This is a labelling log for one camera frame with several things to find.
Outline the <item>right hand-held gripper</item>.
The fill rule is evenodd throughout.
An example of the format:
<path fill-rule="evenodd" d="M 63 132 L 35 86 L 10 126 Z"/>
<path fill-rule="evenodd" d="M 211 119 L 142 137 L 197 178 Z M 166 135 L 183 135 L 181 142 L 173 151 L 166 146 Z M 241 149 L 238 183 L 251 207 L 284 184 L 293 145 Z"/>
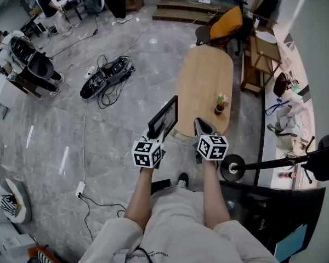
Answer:
<path fill-rule="evenodd" d="M 194 143 L 196 163 L 222 161 L 228 151 L 228 141 L 217 128 L 208 121 L 197 117 L 194 120 Z"/>

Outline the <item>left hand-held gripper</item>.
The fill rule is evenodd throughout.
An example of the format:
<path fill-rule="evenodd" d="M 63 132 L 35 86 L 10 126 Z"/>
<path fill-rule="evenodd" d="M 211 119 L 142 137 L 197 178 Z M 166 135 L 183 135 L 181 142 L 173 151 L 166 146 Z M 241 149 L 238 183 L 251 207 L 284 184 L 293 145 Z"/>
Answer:
<path fill-rule="evenodd" d="M 165 130 L 162 130 L 156 138 L 156 142 L 149 138 L 149 128 L 146 128 L 140 140 L 136 140 L 132 147 L 132 158 L 135 166 L 140 168 L 158 169 L 161 160 L 166 153 L 164 148 Z"/>

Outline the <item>black framed picture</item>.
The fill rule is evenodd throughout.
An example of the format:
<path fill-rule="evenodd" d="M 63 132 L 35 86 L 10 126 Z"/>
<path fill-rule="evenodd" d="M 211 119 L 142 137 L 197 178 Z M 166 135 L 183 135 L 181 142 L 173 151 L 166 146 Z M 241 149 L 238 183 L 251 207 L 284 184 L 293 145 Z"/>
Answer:
<path fill-rule="evenodd" d="M 148 123 L 148 138 L 165 138 L 178 122 L 178 96 L 175 95 Z"/>

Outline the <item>person's left forearm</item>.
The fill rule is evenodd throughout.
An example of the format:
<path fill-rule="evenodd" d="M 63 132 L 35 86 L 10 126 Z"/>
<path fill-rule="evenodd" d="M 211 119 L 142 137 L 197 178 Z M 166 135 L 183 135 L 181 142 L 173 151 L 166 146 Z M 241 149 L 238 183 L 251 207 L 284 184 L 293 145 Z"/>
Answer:
<path fill-rule="evenodd" d="M 152 210 L 151 184 L 153 171 L 151 168 L 141 168 L 135 190 L 124 214 L 124 218 L 138 224 L 143 232 Z"/>

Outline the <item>person's right forearm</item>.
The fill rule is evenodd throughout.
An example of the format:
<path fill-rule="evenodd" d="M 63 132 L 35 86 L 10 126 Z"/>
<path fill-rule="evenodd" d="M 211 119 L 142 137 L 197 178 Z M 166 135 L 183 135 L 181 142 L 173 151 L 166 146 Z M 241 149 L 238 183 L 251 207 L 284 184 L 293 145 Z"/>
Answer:
<path fill-rule="evenodd" d="M 214 229 L 222 222 L 230 221 L 230 215 L 220 188 L 215 161 L 202 162 L 203 210 L 205 225 Z"/>

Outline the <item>oval wooden table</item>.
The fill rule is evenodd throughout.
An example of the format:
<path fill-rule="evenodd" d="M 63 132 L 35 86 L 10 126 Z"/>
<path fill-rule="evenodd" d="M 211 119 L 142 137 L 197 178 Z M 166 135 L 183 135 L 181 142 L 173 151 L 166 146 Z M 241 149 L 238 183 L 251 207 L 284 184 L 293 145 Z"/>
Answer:
<path fill-rule="evenodd" d="M 182 65 L 175 94 L 178 96 L 177 132 L 194 137 L 194 120 L 200 117 L 224 133 L 230 121 L 234 64 L 223 50 L 201 45 L 191 48 Z M 220 115 L 214 113 L 218 94 L 229 104 Z"/>

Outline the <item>artificial white flower bunch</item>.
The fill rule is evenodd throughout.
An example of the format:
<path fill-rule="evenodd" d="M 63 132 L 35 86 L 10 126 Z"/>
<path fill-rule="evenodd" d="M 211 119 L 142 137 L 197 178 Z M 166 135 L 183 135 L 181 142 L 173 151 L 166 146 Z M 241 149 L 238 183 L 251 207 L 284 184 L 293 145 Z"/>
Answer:
<path fill-rule="evenodd" d="M 229 104 L 229 99 L 225 94 L 219 93 L 216 106 L 225 107 Z"/>

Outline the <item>black coat rack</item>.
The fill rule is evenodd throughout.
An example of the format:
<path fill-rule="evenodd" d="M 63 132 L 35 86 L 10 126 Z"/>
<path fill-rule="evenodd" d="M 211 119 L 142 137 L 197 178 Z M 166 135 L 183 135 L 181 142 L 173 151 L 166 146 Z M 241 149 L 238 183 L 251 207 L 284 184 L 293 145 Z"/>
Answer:
<path fill-rule="evenodd" d="M 311 184 L 312 180 L 308 174 L 308 171 L 311 170 L 306 169 L 305 166 L 306 162 L 310 159 L 308 148 L 314 140 L 315 136 L 312 136 L 305 148 L 306 155 L 303 156 L 285 157 L 283 159 L 246 164 L 243 158 L 239 155 L 227 155 L 220 165 L 220 173 L 225 180 L 235 182 L 240 180 L 247 170 L 271 169 L 285 166 L 295 167 L 298 164 L 301 164 L 309 180 L 309 183 Z"/>

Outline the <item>person's right shoe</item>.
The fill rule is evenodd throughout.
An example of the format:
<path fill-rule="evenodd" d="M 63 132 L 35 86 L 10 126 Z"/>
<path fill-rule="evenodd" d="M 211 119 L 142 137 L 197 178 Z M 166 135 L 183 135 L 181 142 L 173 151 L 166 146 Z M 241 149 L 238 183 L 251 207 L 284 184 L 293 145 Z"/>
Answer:
<path fill-rule="evenodd" d="M 180 173 L 177 181 L 177 186 L 180 188 L 188 189 L 189 176 L 187 173 Z"/>

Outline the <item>black bag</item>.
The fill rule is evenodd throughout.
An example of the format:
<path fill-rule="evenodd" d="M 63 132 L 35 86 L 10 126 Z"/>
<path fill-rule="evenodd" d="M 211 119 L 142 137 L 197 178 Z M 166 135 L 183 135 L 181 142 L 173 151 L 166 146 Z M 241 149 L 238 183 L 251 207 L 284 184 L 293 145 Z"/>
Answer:
<path fill-rule="evenodd" d="M 287 90 L 289 84 L 290 84 L 290 80 L 283 72 L 281 72 L 275 80 L 275 84 L 273 87 L 274 94 L 278 98 L 281 98 L 284 92 Z"/>

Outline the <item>white clothes pile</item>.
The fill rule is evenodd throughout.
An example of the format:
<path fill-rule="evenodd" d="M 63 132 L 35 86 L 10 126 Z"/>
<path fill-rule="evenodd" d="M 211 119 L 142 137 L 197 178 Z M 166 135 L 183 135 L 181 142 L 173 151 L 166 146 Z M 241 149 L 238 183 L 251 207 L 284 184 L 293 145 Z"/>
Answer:
<path fill-rule="evenodd" d="M 275 129 L 278 134 L 278 147 L 291 150 L 297 139 L 304 144 L 309 142 L 314 134 L 313 119 L 300 95 L 286 90 L 281 100 L 287 103 L 276 110 Z"/>

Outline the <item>person's off-white shirt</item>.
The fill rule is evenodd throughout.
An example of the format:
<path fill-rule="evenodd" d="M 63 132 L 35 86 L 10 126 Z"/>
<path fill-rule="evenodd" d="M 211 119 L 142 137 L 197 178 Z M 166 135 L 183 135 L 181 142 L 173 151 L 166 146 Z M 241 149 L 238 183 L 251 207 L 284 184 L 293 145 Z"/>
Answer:
<path fill-rule="evenodd" d="M 238 221 L 203 224 L 203 194 L 184 188 L 152 196 L 142 230 L 126 218 L 109 219 L 79 263 L 279 263 Z"/>

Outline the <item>wooden side shelf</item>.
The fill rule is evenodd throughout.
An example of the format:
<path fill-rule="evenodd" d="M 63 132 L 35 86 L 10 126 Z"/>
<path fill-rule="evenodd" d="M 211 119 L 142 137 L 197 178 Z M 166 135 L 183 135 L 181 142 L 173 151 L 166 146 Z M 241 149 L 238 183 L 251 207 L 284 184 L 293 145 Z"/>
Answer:
<path fill-rule="evenodd" d="M 242 54 L 241 91 L 258 96 L 281 65 L 277 44 L 271 44 L 257 36 L 249 36 L 249 44 Z"/>

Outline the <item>orange cushion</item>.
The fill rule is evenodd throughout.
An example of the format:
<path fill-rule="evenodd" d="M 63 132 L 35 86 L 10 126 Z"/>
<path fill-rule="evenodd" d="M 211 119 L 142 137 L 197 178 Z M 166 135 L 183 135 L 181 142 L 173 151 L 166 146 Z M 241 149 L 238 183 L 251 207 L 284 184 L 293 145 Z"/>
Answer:
<path fill-rule="evenodd" d="M 216 39 L 228 36 L 240 29 L 243 24 L 243 16 L 239 6 L 228 10 L 222 17 L 215 22 L 210 29 L 210 38 Z"/>

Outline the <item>wooden step platform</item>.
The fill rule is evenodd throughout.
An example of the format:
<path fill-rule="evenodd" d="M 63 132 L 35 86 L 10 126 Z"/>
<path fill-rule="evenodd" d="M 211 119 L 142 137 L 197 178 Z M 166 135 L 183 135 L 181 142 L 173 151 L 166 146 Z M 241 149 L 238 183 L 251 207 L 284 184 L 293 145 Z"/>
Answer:
<path fill-rule="evenodd" d="M 160 0 L 152 19 L 206 25 L 211 18 L 223 15 L 228 9 L 230 7 L 227 5 L 205 4 L 199 1 Z"/>

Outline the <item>dark jacket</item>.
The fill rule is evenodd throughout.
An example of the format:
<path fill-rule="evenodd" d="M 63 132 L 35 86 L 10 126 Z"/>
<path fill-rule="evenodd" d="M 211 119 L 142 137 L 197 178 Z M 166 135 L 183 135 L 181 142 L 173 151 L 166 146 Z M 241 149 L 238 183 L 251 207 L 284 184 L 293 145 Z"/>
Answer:
<path fill-rule="evenodd" d="M 318 143 L 317 150 L 309 154 L 306 164 L 301 167 L 313 173 L 318 181 L 329 181 L 329 135 Z"/>

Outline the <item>blue board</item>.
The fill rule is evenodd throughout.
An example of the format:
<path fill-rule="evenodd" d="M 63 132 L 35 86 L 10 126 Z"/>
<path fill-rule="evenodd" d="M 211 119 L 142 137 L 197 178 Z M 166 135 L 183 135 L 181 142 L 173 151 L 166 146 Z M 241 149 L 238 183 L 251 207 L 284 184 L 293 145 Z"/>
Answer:
<path fill-rule="evenodd" d="M 308 225 L 298 227 L 290 235 L 276 244 L 274 257 L 282 262 L 302 248 Z"/>

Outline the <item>black office chair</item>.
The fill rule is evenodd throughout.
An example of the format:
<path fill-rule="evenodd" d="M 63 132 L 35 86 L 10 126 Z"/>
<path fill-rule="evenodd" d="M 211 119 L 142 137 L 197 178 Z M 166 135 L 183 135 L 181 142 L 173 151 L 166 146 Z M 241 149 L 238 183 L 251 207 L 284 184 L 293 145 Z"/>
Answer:
<path fill-rule="evenodd" d="M 276 9 L 279 0 L 257 0 L 255 6 L 246 15 L 243 14 L 243 5 L 246 2 L 234 0 L 238 5 L 229 9 L 228 21 L 232 23 L 232 38 L 237 41 L 237 51 L 235 55 L 240 54 L 241 43 L 245 43 L 250 35 L 253 34 L 253 27 L 258 25 L 267 26 L 274 24 L 270 20 L 271 14 Z"/>

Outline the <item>white zebra print bag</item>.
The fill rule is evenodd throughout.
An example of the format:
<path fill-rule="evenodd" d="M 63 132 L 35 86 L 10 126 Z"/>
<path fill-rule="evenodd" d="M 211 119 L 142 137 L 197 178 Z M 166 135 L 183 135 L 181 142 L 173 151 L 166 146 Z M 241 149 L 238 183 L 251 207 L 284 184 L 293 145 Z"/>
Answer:
<path fill-rule="evenodd" d="M 26 187 L 22 181 L 5 179 L 0 183 L 0 207 L 6 217 L 15 224 L 28 224 L 32 209 Z"/>

